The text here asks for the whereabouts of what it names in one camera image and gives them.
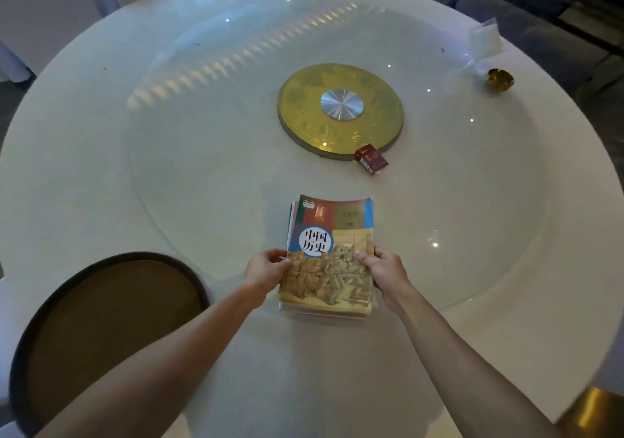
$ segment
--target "gold turntable base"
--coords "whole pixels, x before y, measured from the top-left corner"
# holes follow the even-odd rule
[[[403,127],[403,106],[394,90],[350,65],[306,67],[279,92],[281,125],[296,143],[322,157],[351,160],[366,144],[382,152]]]

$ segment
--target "person's right arm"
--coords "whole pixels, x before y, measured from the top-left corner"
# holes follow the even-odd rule
[[[435,389],[464,438],[560,438],[528,398],[453,331],[410,283],[401,258],[379,247],[356,253],[403,322]]]

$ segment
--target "forearm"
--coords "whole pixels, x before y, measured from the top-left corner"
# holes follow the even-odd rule
[[[416,290],[399,316],[464,438],[552,438],[557,429],[528,398],[476,353]]]
[[[83,392],[37,438],[160,438],[253,308],[244,286]]]

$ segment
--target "white table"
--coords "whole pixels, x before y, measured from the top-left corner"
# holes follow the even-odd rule
[[[483,91],[464,68],[474,24],[430,0],[141,0],[84,32],[26,95],[0,157],[3,370],[39,305],[90,263],[171,254],[219,299],[251,253],[285,243],[299,194],[372,195],[377,242],[556,418],[620,321],[624,200],[589,122],[521,51],[506,42],[489,62],[514,75],[510,92]],[[287,76],[332,61],[403,101],[377,178],[306,152],[277,120]],[[275,296],[186,416],[197,437],[458,435],[384,307],[334,324],[284,316]]]

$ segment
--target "gold ashtray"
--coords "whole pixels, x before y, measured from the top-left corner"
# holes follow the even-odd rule
[[[514,78],[508,71],[492,69],[486,75],[486,85],[496,93],[506,92],[514,83]]]

